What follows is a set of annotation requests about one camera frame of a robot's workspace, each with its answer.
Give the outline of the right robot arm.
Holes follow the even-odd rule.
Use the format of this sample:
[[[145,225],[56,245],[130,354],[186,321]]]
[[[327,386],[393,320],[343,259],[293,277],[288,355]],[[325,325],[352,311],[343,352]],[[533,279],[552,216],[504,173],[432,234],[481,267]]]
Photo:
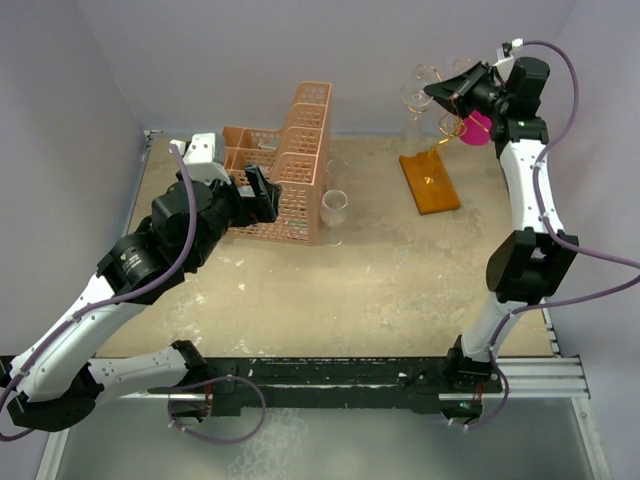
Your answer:
[[[479,62],[424,88],[459,118],[479,113],[490,120],[511,207],[512,231],[487,263],[487,301],[447,354],[444,376],[456,391],[498,379],[495,361],[507,335],[523,314],[557,291],[576,257],[579,241],[555,211],[545,151],[549,136],[537,115],[549,73],[549,65],[533,57],[516,59],[506,79],[498,67]]]

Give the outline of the clear wine glass back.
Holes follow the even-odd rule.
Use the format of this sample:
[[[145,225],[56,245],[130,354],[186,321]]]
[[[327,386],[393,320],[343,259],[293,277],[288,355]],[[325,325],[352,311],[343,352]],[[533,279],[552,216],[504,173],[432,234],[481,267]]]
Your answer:
[[[409,111],[409,118],[402,129],[401,137],[407,147],[416,147],[421,140],[420,116],[428,109],[432,98],[424,88],[427,82],[413,78],[406,81],[400,90],[400,98]]]

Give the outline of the clear flute wine glass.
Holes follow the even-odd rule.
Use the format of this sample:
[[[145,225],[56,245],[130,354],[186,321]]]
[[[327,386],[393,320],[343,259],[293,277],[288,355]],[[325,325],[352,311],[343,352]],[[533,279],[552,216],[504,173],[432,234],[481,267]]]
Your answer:
[[[326,189],[346,190],[348,164],[340,159],[329,160],[326,164]]]

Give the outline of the clear round wine glass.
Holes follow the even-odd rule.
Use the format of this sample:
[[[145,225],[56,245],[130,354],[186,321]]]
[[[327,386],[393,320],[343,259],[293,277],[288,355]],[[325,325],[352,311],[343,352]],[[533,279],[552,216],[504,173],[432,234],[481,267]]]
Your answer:
[[[343,225],[347,218],[348,197],[342,190],[328,190],[322,197],[321,220],[325,226],[326,243],[337,247],[343,243]]]

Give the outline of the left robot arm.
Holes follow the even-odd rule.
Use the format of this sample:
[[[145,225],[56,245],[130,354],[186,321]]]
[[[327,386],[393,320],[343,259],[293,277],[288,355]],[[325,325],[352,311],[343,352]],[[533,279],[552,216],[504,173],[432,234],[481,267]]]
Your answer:
[[[2,358],[1,405],[15,426],[23,433],[58,432],[129,393],[202,387],[208,364],[187,340],[120,360],[94,355],[126,322],[196,273],[230,228],[276,221],[281,185],[256,165],[244,174],[249,196],[232,180],[206,184],[179,177],[153,199],[137,229],[99,261],[49,332],[23,354]]]

